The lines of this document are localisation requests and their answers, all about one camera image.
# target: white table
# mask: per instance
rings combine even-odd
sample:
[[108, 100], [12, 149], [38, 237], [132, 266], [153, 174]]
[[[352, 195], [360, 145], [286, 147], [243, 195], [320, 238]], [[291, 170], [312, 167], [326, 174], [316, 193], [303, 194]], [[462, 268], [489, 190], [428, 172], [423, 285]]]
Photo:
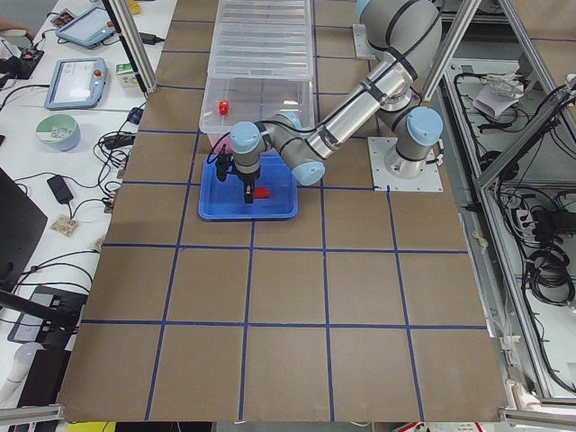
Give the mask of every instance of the white table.
[[[154, 2], [142, 2], [142, 13], [134, 15], [135, 22], [141, 32], [154, 33], [165, 38], [170, 24], [172, 13], [177, 0], [157, 0]], [[87, 0], [60, 0], [54, 7], [54, 12], [60, 12], [64, 8], [75, 14], [81, 14], [93, 5]], [[50, 20], [47, 20], [39, 31], [42, 32], [53, 28]], [[93, 154], [93, 145], [103, 134], [116, 131], [126, 120], [127, 111], [142, 104], [145, 99], [138, 87], [122, 88], [114, 76], [116, 64], [127, 63], [128, 59], [121, 43], [110, 46], [101, 46], [96, 49], [83, 49], [75, 44], [57, 44], [54, 31], [46, 33], [47, 39], [40, 45], [45, 54], [37, 69], [28, 81], [19, 81], [14, 88], [28, 84], [48, 84], [51, 80], [56, 62], [60, 59], [86, 59], [91, 57], [103, 57], [109, 68], [109, 77], [103, 98], [92, 110], [66, 110], [63, 113], [72, 115], [78, 122], [81, 131], [81, 140], [78, 146], [68, 152], [59, 152], [42, 144], [35, 135], [36, 125], [44, 118], [53, 114], [43, 108], [47, 89], [33, 88], [17, 92], [10, 98], [6, 107], [0, 112], [0, 133], [6, 136], [0, 147], [0, 167], [12, 178], [31, 176], [40, 172], [52, 172], [63, 176], [70, 176], [83, 185], [95, 185], [96, 178], [102, 168], [100, 162]], [[156, 68], [160, 59], [162, 44], [146, 46], [146, 51], [153, 68]], [[0, 92], [0, 100], [4, 100], [10, 90]], [[124, 129], [135, 131], [136, 126], [128, 123]], [[68, 214], [68, 208], [58, 204], [46, 184], [49, 175], [43, 175], [21, 183], [29, 187], [29, 196], [48, 216], [48, 226], [45, 229], [40, 244], [36, 248], [29, 265], [38, 264], [42, 261], [79, 250], [88, 250], [95, 247], [95, 243], [101, 239], [108, 230], [110, 215], [104, 214], [104, 206], [98, 202], [85, 204], [78, 212], [76, 220], [80, 226], [73, 237], [67, 238], [62, 234], [50, 229], [50, 224], [60, 215]], [[115, 171], [106, 180], [116, 178]], [[97, 188], [85, 189], [67, 181], [75, 199], [71, 202], [73, 208], [83, 200], [89, 198], [101, 198], [103, 194]], [[91, 275], [94, 274], [97, 262], [97, 254], [84, 254], [63, 259], [69, 263], [83, 267]], [[50, 281], [71, 282], [82, 284], [90, 288], [90, 283], [85, 274], [74, 268], [55, 266], [31, 275], [27, 283], [44, 283]], [[65, 285], [54, 286], [58, 289], [70, 290], [82, 293], [79, 288]], [[21, 287], [18, 293], [29, 298], [34, 287]], [[0, 310], [0, 318], [14, 321], [19, 313], [11, 310]], [[14, 352], [20, 344], [8, 342], [6, 337], [12, 329], [12, 324], [0, 322], [0, 385], [4, 383], [12, 365]], [[68, 347], [73, 345], [72, 337]], [[6, 406], [15, 406], [22, 386], [10, 399]], [[0, 432], [7, 430], [0, 427]]]

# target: transparent plastic bin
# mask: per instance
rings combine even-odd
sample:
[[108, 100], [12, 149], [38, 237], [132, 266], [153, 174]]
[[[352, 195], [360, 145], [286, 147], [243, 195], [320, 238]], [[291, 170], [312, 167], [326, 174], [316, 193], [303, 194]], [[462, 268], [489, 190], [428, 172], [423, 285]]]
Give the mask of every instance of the transparent plastic bin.
[[313, 77], [310, 0], [220, 0], [208, 75]]
[[[301, 126], [314, 126], [314, 103], [311, 81], [282, 79], [208, 78], [200, 130], [208, 135], [211, 144], [228, 132], [237, 122], [257, 122], [278, 113], [295, 113]], [[220, 114], [220, 102], [227, 101], [229, 111]]]

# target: light blue joint cap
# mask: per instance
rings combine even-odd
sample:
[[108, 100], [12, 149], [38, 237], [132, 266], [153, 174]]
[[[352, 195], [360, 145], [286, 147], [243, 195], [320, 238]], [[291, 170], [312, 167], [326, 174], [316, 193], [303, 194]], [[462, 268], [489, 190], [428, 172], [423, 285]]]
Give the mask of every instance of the light blue joint cap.
[[324, 164], [317, 160], [304, 162], [292, 170], [292, 174], [294, 174], [294, 177], [296, 177], [296, 180], [298, 180], [298, 183], [302, 186], [314, 185], [324, 176], [325, 172], [326, 168], [324, 168]]
[[260, 130], [251, 121], [239, 121], [230, 130], [232, 151], [239, 155], [246, 155], [258, 146]]
[[286, 117], [296, 129], [302, 129], [302, 123], [300, 123], [300, 119], [296, 115], [296, 112], [287, 111], [287, 112], [279, 112], [280, 115]]
[[372, 0], [356, 0], [356, 17], [358, 18], [358, 21], [360, 20], [362, 12], [371, 1]]
[[408, 114], [406, 126], [410, 136], [421, 146], [432, 147], [442, 135], [444, 124], [432, 108], [419, 106]]

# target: blue plastic tray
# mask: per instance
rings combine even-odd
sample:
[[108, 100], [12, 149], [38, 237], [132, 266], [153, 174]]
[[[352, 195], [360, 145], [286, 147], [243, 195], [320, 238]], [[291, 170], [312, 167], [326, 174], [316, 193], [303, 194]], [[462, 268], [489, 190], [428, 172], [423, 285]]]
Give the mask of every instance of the blue plastic tray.
[[260, 158], [256, 187], [270, 189], [270, 197], [244, 203], [244, 186], [235, 176], [216, 178], [216, 166], [204, 161], [198, 213], [207, 221], [290, 219], [298, 212], [298, 188], [290, 168], [279, 156]]

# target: person's arm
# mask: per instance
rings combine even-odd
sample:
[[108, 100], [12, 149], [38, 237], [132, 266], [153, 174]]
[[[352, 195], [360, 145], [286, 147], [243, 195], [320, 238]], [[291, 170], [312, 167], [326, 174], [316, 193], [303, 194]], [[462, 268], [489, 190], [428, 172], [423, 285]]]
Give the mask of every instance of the person's arm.
[[26, 27], [23, 24], [6, 20], [0, 16], [0, 32], [3, 32], [4, 30], [25, 30], [26, 37], [29, 41], [32, 41], [36, 37], [36, 31]]

